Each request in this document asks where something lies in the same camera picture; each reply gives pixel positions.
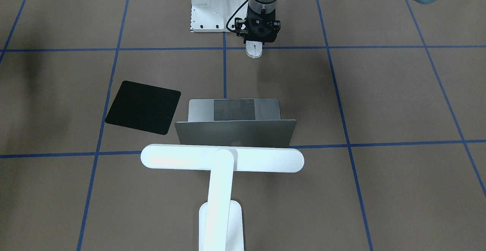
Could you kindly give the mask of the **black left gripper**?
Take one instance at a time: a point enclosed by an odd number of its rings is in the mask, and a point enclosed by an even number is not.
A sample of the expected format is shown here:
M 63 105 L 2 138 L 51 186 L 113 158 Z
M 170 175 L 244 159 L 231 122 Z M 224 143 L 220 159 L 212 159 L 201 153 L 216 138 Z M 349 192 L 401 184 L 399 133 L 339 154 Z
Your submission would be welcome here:
M 247 17 L 235 18 L 236 35 L 243 38 L 243 43 L 248 41 L 273 43 L 281 30 L 281 22 L 276 20 L 276 11 L 269 14 L 259 14 L 248 10 Z

